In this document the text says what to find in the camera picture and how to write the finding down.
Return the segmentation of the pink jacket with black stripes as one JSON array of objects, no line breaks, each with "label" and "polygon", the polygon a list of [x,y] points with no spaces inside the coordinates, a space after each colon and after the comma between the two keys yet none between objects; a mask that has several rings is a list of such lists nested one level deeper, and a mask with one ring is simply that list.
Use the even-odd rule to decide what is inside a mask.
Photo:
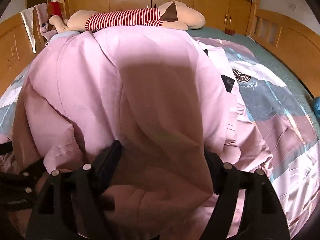
[{"label": "pink jacket with black stripes", "polygon": [[122,26],[57,38],[30,65],[1,171],[39,159],[48,173],[74,171],[119,140],[103,194],[119,237],[198,239],[217,200],[205,151],[243,171],[272,171],[221,68],[224,51],[210,58],[184,31]]}]

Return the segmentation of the plaid pink grey bedsheet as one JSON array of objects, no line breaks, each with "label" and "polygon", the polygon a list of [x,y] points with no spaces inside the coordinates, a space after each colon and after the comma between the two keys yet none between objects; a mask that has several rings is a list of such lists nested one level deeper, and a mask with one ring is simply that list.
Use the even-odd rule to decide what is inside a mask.
[{"label": "plaid pink grey bedsheet", "polygon": [[[215,49],[222,49],[227,57],[228,68],[219,69],[221,79],[227,92],[238,97],[239,113],[246,114],[247,120],[256,126],[272,154],[271,174],[265,174],[285,213],[292,239],[306,225],[319,201],[319,139],[312,121],[287,85],[259,64],[249,50],[237,44],[227,48],[226,41],[194,41],[210,58]],[[11,136],[1,135],[1,146],[8,147],[1,151],[1,157],[14,151]],[[37,182],[35,204],[51,173],[44,172]],[[245,192],[239,191],[228,232],[230,239],[238,232],[244,197]],[[33,208],[1,210],[1,239],[26,239]]]}]

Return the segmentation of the blue plush toy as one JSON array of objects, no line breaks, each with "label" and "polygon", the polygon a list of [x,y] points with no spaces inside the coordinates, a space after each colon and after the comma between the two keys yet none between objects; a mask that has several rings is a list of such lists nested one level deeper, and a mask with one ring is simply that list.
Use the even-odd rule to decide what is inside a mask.
[{"label": "blue plush toy", "polygon": [[316,97],[312,102],[313,112],[317,119],[320,119],[320,97]]}]

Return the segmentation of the green bed mat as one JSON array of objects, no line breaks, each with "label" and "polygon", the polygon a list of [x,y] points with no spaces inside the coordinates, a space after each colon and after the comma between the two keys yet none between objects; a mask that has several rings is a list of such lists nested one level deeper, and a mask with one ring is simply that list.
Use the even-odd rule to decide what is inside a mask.
[{"label": "green bed mat", "polygon": [[317,134],[319,134],[319,122],[313,112],[313,98],[308,89],[299,81],[293,72],[291,72],[287,66],[285,66],[285,64],[283,64],[268,50],[260,46],[248,36],[239,34],[235,34],[233,36],[227,35],[223,31],[211,27],[203,27],[199,30],[188,30],[187,33],[192,37],[216,38],[218,40],[232,41],[248,48],[257,58],[259,63],[272,70],[274,74],[276,74],[285,82],[289,90],[310,116],[315,131]]}]

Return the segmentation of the light blue small pillow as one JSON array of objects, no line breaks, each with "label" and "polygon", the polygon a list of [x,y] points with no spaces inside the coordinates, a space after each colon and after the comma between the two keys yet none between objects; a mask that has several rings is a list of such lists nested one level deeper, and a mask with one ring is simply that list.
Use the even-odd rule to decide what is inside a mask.
[{"label": "light blue small pillow", "polygon": [[70,40],[72,37],[75,37],[77,35],[80,35],[81,32],[79,31],[65,31],[63,33],[58,33],[52,36],[52,38],[50,39],[50,41],[48,41],[46,43],[46,46],[50,45],[50,44],[65,44],[68,40]]}]

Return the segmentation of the white towel on headboard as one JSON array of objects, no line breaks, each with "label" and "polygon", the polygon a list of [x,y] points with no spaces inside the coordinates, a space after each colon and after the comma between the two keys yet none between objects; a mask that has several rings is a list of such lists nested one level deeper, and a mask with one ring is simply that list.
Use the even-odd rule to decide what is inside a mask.
[{"label": "white towel on headboard", "polygon": [[25,10],[20,11],[20,15],[22,17],[25,30],[27,32],[29,42],[31,44],[31,48],[34,54],[36,54],[36,42],[35,42],[35,37],[34,37],[34,32],[33,32],[33,15],[34,15],[34,8],[28,8]]}]

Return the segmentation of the wooden bed footboard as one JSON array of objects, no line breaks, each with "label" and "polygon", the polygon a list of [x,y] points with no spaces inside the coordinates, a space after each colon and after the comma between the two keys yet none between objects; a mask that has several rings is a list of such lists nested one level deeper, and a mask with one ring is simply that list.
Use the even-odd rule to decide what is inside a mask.
[{"label": "wooden bed footboard", "polygon": [[283,14],[255,9],[249,36],[285,64],[312,96],[319,96],[318,34]]}]

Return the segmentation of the pink plush toy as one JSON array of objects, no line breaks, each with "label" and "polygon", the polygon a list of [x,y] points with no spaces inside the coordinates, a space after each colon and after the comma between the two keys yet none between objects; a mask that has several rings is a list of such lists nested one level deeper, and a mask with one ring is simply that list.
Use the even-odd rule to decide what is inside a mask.
[{"label": "pink plush toy", "polygon": [[40,36],[44,37],[48,42],[57,34],[56,30],[49,29],[48,7],[46,3],[35,5],[37,16],[37,30]]}]

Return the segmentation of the red cloth on headboard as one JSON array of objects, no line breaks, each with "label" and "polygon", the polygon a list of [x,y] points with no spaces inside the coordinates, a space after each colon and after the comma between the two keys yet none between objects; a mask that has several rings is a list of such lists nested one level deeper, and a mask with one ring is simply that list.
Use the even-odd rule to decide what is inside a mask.
[{"label": "red cloth on headboard", "polygon": [[48,15],[49,16],[56,15],[56,16],[59,16],[61,19],[63,19],[59,2],[49,2]]}]

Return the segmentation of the small brown object on bed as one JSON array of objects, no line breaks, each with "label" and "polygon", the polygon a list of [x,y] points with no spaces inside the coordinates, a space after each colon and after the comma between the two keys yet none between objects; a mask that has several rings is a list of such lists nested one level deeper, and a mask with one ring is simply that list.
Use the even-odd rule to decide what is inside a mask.
[{"label": "small brown object on bed", "polygon": [[225,34],[233,36],[233,35],[235,35],[235,31],[232,29],[225,29]]}]

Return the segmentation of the large plush doll striped shirt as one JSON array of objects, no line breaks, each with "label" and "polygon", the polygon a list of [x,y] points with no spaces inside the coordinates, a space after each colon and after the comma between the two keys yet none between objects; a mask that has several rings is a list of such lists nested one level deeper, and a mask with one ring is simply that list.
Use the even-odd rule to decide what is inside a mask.
[{"label": "large plush doll striped shirt", "polygon": [[206,20],[197,10],[179,1],[170,1],[155,8],[97,12],[79,10],[69,19],[53,15],[48,20],[58,33],[66,31],[96,32],[108,27],[145,25],[183,30],[201,29]]}]

